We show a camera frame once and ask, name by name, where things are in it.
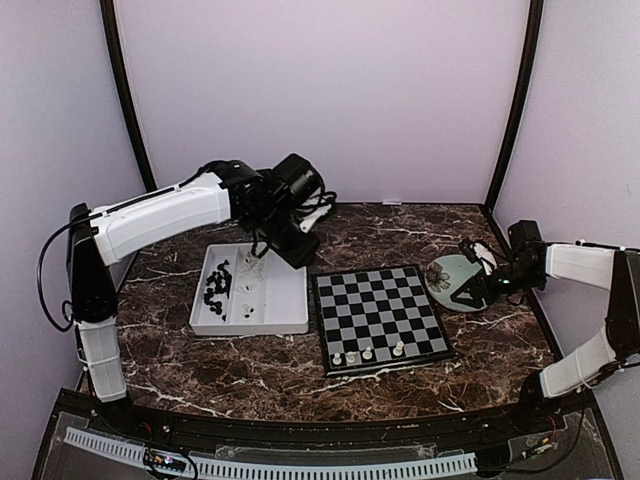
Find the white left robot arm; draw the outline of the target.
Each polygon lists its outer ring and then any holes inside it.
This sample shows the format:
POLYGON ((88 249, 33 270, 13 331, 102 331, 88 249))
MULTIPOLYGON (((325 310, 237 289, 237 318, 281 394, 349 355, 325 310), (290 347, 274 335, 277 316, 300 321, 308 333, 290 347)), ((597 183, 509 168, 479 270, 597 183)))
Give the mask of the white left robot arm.
POLYGON ((313 225, 333 208, 312 164, 291 154, 273 168, 214 160, 191 177, 116 204, 72 208, 66 225, 69 299, 64 321, 74 330, 81 359, 103 405, 101 417, 120 436, 141 427, 140 412, 124 398, 127 386, 116 333, 117 291, 110 266, 157 242, 210 224, 237 223, 295 269, 310 265, 319 246, 313 225))

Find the black and grey chessboard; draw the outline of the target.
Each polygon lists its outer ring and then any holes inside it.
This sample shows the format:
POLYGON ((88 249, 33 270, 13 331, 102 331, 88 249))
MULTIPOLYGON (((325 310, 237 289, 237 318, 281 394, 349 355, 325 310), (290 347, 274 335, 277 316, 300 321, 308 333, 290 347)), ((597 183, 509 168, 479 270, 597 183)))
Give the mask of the black and grey chessboard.
POLYGON ((385 368, 449 359, 454 349, 416 264, 316 273, 311 277, 327 377, 357 376, 385 368), (392 351, 404 342, 399 357, 392 351), (362 352, 372 347, 373 358, 362 352), (355 352, 348 364, 345 354, 355 352), (342 363, 333 365, 340 353, 342 363))

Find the white chess pawn piece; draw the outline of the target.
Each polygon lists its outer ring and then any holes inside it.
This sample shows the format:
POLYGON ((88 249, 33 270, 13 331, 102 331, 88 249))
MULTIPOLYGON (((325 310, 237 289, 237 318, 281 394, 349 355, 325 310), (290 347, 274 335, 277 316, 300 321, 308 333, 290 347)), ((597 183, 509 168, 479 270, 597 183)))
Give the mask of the white chess pawn piece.
POLYGON ((373 358, 373 351, 371 346, 367 346, 365 350, 362 352, 362 358, 366 361, 369 361, 373 358))

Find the white plastic parts tray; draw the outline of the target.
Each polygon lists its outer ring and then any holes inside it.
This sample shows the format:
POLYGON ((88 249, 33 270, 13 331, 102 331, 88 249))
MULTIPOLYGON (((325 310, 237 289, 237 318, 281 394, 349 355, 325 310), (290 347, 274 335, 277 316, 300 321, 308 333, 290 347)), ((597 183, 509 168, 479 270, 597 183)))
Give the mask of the white plastic parts tray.
POLYGON ((248 243, 207 247, 189 325, 199 336, 305 334, 307 269, 248 243))

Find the white chess king piece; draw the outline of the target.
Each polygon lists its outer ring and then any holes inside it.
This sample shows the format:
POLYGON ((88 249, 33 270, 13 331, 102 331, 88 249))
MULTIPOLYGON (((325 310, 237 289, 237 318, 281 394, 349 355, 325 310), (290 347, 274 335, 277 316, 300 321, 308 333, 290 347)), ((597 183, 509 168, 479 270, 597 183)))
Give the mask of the white chess king piece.
POLYGON ((399 357, 403 354, 404 351, 404 342, 398 341, 392 351, 393 355, 399 357))

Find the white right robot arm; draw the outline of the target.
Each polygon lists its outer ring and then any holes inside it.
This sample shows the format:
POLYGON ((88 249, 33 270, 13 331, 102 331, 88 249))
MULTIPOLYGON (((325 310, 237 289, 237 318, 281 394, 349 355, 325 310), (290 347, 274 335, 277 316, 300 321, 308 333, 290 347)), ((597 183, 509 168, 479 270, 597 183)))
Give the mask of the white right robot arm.
POLYGON ((461 250, 438 261, 450 285, 436 298, 448 309, 477 312, 552 284, 543 305, 565 355, 523 385, 523 402, 510 413, 517 432, 534 432, 549 416, 548 402, 594 386, 638 355, 638 249, 524 240, 503 265, 484 244, 465 243, 461 250))

